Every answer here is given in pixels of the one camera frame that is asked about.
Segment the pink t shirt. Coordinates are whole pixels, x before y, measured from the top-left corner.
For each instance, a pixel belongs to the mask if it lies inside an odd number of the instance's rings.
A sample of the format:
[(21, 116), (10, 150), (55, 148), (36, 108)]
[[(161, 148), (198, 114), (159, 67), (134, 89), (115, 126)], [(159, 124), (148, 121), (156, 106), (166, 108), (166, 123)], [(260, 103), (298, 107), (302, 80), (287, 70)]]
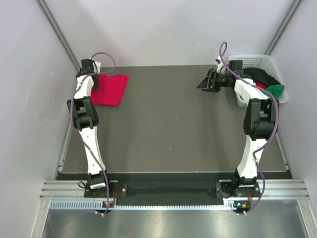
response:
[(128, 75), (100, 75), (99, 87), (91, 92), (94, 105), (119, 106), (129, 80)]

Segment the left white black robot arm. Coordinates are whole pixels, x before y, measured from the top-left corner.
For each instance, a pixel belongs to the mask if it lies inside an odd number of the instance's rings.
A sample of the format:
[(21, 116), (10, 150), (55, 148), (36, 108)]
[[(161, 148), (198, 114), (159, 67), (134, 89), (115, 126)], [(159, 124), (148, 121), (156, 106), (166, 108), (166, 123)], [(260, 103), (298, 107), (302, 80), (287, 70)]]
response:
[(99, 86), (101, 64), (88, 58), (81, 60), (81, 65), (76, 74), (76, 90), (67, 101), (67, 107), (72, 128), (79, 135), (86, 153), (88, 171), (85, 189), (105, 197), (111, 194), (112, 184), (106, 178), (106, 167), (98, 143), (99, 118), (91, 98), (92, 90)]

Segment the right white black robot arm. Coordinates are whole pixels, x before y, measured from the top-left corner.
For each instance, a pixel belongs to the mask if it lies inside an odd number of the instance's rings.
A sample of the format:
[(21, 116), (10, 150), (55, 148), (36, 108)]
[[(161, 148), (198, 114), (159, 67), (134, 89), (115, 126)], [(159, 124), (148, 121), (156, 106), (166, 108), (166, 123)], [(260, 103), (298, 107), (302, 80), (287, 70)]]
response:
[(256, 79), (241, 60), (232, 60), (229, 65), (221, 58), (215, 60), (217, 68), (208, 70), (197, 89), (219, 92), (221, 88), (232, 88), (247, 104), (243, 121), (246, 144), (240, 164), (231, 182), (217, 182), (219, 197), (260, 195), (257, 176), (262, 175), (259, 162), (264, 148), (272, 141), (278, 128), (279, 101), (265, 89), (256, 85)]

